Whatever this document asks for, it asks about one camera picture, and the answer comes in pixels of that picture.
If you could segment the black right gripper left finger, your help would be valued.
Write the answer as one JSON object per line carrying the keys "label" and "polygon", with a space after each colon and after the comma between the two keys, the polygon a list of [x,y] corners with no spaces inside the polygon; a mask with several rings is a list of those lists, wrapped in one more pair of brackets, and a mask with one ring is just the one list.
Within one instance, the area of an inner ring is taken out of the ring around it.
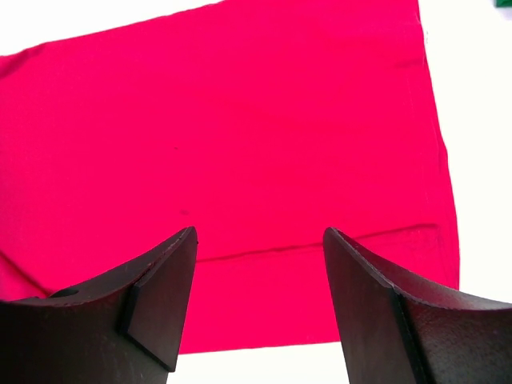
{"label": "black right gripper left finger", "polygon": [[176,368],[197,231],[48,298],[1,304],[4,383],[164,383]]}

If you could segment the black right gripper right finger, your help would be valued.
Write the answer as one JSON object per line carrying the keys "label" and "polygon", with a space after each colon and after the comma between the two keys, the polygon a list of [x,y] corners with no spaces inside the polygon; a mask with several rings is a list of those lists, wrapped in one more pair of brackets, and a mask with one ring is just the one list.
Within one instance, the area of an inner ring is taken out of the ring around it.
{"label": "black right gripper right finger", "polygon": [[511,305],[390,262],[329,228],[326,272],[351,383],[509,383]]}

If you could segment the crimson red t-shirt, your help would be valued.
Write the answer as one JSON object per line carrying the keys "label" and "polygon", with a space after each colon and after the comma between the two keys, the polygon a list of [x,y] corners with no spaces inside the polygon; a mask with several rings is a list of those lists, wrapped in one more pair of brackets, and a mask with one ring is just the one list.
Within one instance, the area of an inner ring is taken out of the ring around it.
{"label": "crimson red t-shirt", "polygon": [[184,353],[334,342],[335,227],[459,286],[416,1],[224,1],[1,59],[1,296],[194,226]]}

